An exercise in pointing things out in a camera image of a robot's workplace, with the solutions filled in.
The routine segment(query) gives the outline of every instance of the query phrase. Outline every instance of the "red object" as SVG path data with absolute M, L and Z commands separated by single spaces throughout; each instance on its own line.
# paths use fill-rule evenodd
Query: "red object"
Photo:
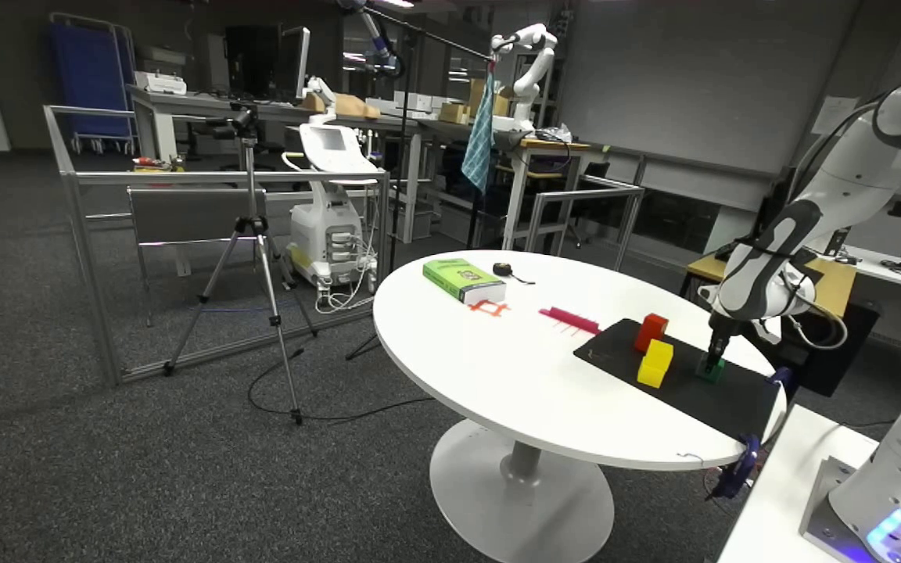
M 568 314 L 568 309 L 559 309 L 559 307 L 541 309 L 541 317 L 551 317 L 551 320 L 556 320 L 556 321 L 575 326 L 575 329 L 582 329 L 582 333 L 588 333 L 588 335 L 601 335 L 601 326 L 597 326 L 597 321 L 592 321 L 592 320 L 586 320 L 586 317 L 575 317 L 575 314 Z
M 648 351 L 650 337 L 663 337 L 665 335 L 671 320 L 648 314 L 637 335 L 634 335 L 634 351 Z

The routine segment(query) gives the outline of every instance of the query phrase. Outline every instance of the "tripod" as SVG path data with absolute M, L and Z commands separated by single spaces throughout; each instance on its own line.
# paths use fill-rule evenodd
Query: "tripod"
M 282 358 L 282 370 L 285 370 L 285 379 L 288 379 L 288 395 L 292 395 L 292 423 L 300 425 L 304 423 L 304 412 L 298 407 L 298 392 L 294 392 L 294 379 L 292 379 L 292 360 L 288 360 L 288 344 L 285 344 L 285 326 L 282 326 L 282 309 L 278 309 L 278 299 L 276 299 L 276 287 L 272 287 L 272 272 L 269 272 L 269 241 L 265 241 L 265 217 L 259 217 L 256 209 L 256 133 L 254 133 L 254 108 L 240 112 L 240 120 L 231 120 L 229 121 L 236 128 L 236 138 L 239 138 L 239 149 L 240 149 L 240 165 L 246 171 L 246 199 L 251 199 L 251 209 L 246 217 L 236 220 L 231 224 L 231 241 L 229 248 L 223 251 L 220 263 L 214 267 L 203 292 L 200 292 L 200 303 L 194 309 L 194 320 L 188 326 L 188 333 L 183 335 L 183 341 L 176 344 L 169 362 L 162 362 L 162 374 L 171 374 L 176 372 L 176 362 L 188 344 L 188 337 L 194 335 L 220 278 L 223 278 L 223 269 L 229 263 L 229 258 L 236 252 L 236 245 L 239 238 L 251 238 L 256 245 L 256 252 L 259 252 L 259 272 L 263 272 L 263 286 L 265 286 L 265 296 L 269 296 L 269 326 L 276 329 L 276 347 L 278 347 L 278 358 Z

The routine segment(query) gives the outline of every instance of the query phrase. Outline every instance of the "white oval table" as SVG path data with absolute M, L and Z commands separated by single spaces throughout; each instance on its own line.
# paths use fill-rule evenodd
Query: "white oval table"
M 464 258 L 491 272 L 511 263 L 507 309 L 468 309 L 424 276 L 425 261 Z M 741 443 L 578 360 L 592 335 L 537 309 L 594 320 L 660 314 L 665 335 L 707 347 L 707 314 L 612 269 L 541 252 L 439 252 L 390 272 L 375 293 L 375 333 L 389 358 L 425 395 L 465 415 L 431 452 L 431 495 L 476 550 L 491 561 L 588 561 L 612 528 L 601 467 L 690 472 L 735 463 Z M 727 360 L 769 374 L 741 337 Z

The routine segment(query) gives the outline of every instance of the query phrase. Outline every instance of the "black mat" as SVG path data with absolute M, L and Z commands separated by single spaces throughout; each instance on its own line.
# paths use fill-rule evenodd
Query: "black mat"
M 643 353 L 632 347 L 637 335 L 637 321 L 624 320 L 582 344 L 575 358 L 586 362 L 643 389 L 646 395 L 732 436 L 735 442 L 747 442 L 751 436 L 763 436 L 766 415 L 775 399 L 775 385 L 751 370 L 727 362 L 727 372 L 705 372 L 705 351 L 663 337 L 673 344 L 673 366 L 663 379 L 663 389 L 637 385 Z

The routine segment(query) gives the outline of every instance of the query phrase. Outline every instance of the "table pedestal base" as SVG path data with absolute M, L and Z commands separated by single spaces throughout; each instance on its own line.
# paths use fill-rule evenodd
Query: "table pedestal base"
M 439 442 L 430 482 L 451 528 L 491 561 L 582 563 L 612 528 L 597 467 L 513 443 L 468 420 Z

